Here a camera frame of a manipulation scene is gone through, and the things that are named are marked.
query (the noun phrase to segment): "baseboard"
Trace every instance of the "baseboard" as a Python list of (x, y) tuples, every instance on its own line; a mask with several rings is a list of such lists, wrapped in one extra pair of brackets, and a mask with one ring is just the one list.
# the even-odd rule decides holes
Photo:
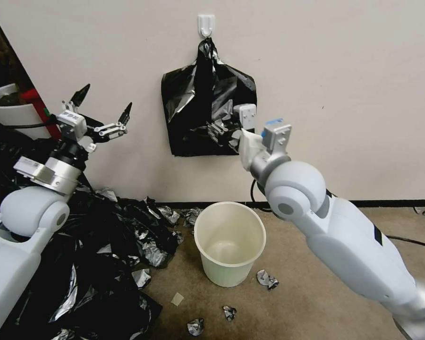
[[(351, 201), (359, 208), (401, 208), (401, 207), (425, 207), (424, 200), (371, 200), (371, 201)], [(157, 202), (157, 205), (168, 205), (174, 209), (206, 208), (216, 202)], [(269, 208), (267, 202), (238, 202), (249, 208)]]

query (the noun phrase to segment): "power cord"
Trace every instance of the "power cord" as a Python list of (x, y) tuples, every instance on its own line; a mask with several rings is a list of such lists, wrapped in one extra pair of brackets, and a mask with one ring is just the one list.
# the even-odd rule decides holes
[(45, 123), (39, 124), (27, 124), (27, 125), (3, 125), (2, 127), (5, 129), (24, 129), (24, 128), (42, 128), (49, 125), (57, 124), (57, 116), (50, 115), (49, 119)]
[[(256, 179), (254, 179), (254, 181), (252, 182), (252, 185), (250, 186), (250, 198), (252, 199), (253, 203), (256, 203), (255, 197), (254, 197), (255, 183), (256, 183)], [(272, 213), (272, 210), (270, 208), (258, 208), (258, 209), (260, 209), (262, 212), (265, 212), (265, 213)]]
[(409, 243), (414, 243), (420, 246), (424, 246), (425, 247), (425, 243), (424, 242), (420, 242), (420, 241), (416, 241), (410, 238), (402, 238), (399, 236), (392, 236), (392, 235), (387, 235), (387, 238), (391, 238), (391, 239), (396, 239), (398, 241), (404, 241), (404, 242), (409, 242)]

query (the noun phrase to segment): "adhesive wall hook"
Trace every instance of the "adhesive wall hook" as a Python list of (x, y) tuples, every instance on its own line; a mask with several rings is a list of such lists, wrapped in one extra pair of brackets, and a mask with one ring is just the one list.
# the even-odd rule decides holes
[(203, 38), (208, 38), (213, 34), (215, 27), (214, 14), (200, 14), (198, 15), (198, 33)]

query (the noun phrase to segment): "plant pot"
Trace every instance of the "plant pot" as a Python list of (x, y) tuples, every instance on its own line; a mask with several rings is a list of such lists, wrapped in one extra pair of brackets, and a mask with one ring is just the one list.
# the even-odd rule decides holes
[[(0, 87), (0, 98), (17, 91), (16, 84)], [(0, 106), (0, 123), (3, 125), (29, 125), (41, 124), (41, 118), (32, 104)], [(32, 139), (50, 138), (51, 135), (46, 127), (30, 129), (17, 129)]]

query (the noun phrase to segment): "floor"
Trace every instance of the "floor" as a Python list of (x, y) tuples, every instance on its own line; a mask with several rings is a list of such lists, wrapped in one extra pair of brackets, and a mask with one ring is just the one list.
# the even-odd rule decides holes
[[(411, 208), (366, 208), (362, 211), (386, 235), (425, 242), (425, 217)], [(378, 303), (354, 294), (307, 248), (304, 236), (271, 213), (257, 211), (267, 233), (266, 248), (240, 285), (222, 288), (203, 273), (190, 230), (168, 268), (152, 270), (145, 292), (163, 305), (150, 339), (191, 339), (186, 323), (204, 318), (201, 339), (403, 340), (391, 315)], [(425, 247), (394, 241), (415, 277), (425, 277)], [(255, 274), (266, 269), (280, 285), (268, 291)], [(170, 303), (176, 292), (184, 300)], [(225, 319), (222, 306), (237, 309)]]

